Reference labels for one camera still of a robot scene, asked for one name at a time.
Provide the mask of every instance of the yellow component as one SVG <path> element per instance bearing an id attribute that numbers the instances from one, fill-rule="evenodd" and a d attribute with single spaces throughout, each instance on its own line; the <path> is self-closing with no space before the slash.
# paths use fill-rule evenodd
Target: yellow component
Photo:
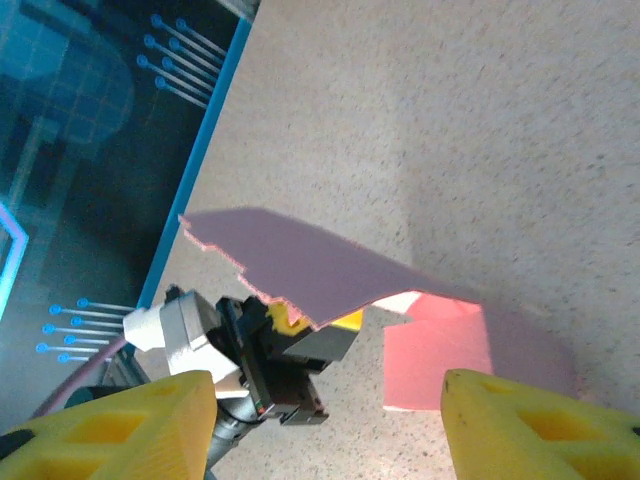
<path id="1" fill-rule="evenodd" d="M 16 427 L 35 438 L 3 480 L 202 480 L 217 404 L 209 372 L 186 372 Z"/>
<path id="2" fill-rule="evenodd" d="M 640 479 L 640 418 L 627 413 L 450 370 L 442 421 L 458 480 Z"/>
<path id="3" fill-rule="evenodd" d="M 287 305 L 282 302 L 272 303 L 269 305 L 268 315 L 273 319 L 273 329 L 278 333 L 289 337 L 294 337 L 304 329 L 311 326 L 311 322 L 307 317 L 301 317 L 296 323 L 289 325 Z M 344 317 L 335 320 L 331 323 L 331 326 L 359 332 L 360 328 L 362 328 L 363 315 L 364 310 L 358 310 L 357 312 L 350 313 L 349 315 L 345 315 Z"/>

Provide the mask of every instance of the blue dot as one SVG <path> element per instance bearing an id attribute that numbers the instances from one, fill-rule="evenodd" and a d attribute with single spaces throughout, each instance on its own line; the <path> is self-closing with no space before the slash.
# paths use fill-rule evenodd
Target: blue dot
<path id="1" fill-rule="evenodd" d="M 147 60 L 147 57 L 140 54 L 136 57 L 136 63 L 138 64 L 139 67 L 146 68 L 146 66 L 149 65 L 149 60 Z"/>
<path id="2" fill-rule="evenodd" d="M 156 39 L 153 38 L 153 35 L 149 35 L 148 33 L 144 36 L 144 44 L 148 48 L 153 48 L 156 46 Z"/>
<path id="3" fill-rule="evenodd" d="M 153 25 L 154 28 L 160 28 L 163 25 L 162 17 L 157 13 L 151 15 L 151 25 Z"/>

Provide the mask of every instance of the blue light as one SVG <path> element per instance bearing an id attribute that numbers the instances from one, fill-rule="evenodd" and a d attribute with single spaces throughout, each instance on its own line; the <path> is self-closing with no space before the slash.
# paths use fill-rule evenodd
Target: blue light
<path id="1" fill-rule="evenodd" d="M 4 263 L 4 268 L 0 275 L 0 320 L 2 320 L 4 309 L 7 307 L 9 295 L 24 257 L 24 251 L 27 249 L 29 236 L 2 203 L 0 203 L 0 223 L 9 232 L 12 240 L 7 261 Z"/>

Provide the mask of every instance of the pink foam sheet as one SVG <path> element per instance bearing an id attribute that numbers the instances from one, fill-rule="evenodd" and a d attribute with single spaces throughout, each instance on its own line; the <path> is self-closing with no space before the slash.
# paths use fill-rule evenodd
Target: pink foam sheet
<path id="1" fill-rule="evenodd" d="M 439 408 L 444 372 L 471 368 L 575 395 L 570 352 L 518 314 L 334 235 L 258 208 L 185 215 L 185 234 L 241 268 L 267 302 L 284 300 L 316 329 L 367 305 L 414 321 L 387 327 L 385 406 Z"/>

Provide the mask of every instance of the purple cable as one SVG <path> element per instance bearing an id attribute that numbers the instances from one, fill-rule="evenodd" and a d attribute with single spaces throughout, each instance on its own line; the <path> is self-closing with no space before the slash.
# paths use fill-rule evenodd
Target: purple cable
<path id="1" fill-rule="evenodd" d="M 31 418 L 50 414 L 57 406 L 67 400 L 76 389 L 82 386 L 82 383 L 93 370 L 102 365 L 108 358 L 113 357 L 118 353 L 118 350 L 126 344 L 127 341 L 124 335 L 114 338 L 109 345 L 95 353 L 84 365 L 81 365 L 75 372 L 69 375 L 67 379 L 47 397 L 42 405 L 33 412 Z"/>

